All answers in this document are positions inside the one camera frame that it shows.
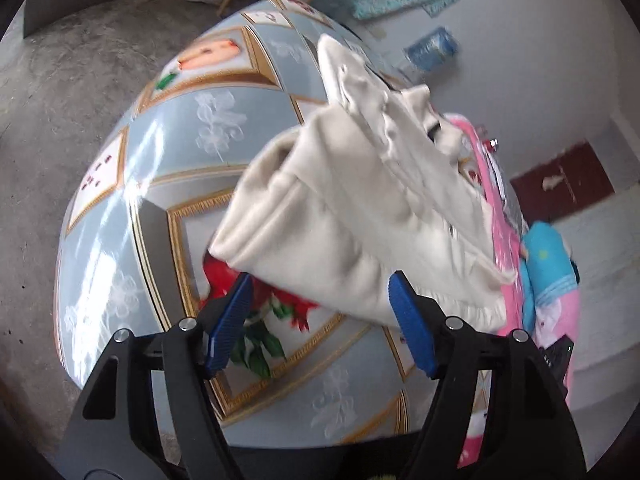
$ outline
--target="concrete floor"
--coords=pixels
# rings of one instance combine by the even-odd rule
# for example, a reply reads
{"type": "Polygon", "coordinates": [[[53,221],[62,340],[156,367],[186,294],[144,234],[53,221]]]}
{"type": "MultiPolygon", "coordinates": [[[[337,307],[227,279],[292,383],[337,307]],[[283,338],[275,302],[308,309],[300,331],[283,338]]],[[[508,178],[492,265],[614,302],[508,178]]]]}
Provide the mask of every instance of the concrete floor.
{"type": "Polygon", "coordinates": [[[78,389],[53,344],[66,205],[104,137],[147,81],[217,21],[184,0],[118,0],[0,41],[0,399],[44,453],[78,389]]]}

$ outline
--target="beige towel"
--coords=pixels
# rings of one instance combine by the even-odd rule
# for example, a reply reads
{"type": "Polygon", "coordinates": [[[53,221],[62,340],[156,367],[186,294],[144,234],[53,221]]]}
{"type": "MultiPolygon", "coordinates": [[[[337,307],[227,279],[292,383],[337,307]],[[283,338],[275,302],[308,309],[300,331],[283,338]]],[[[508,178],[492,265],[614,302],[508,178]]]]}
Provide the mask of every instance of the beige towel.
{"type": "Polygon", "coordinates": [[[493,263],[488,204],[428,140],[402,94],[323,40],[322,78],[338,85],[327,91],[333,103],[252,161],[210,252],[279,288],[392,326],[387,284],[401,269],[446,314],[478,330],[501,327],[500,286],[514,276],[493,263]]]}

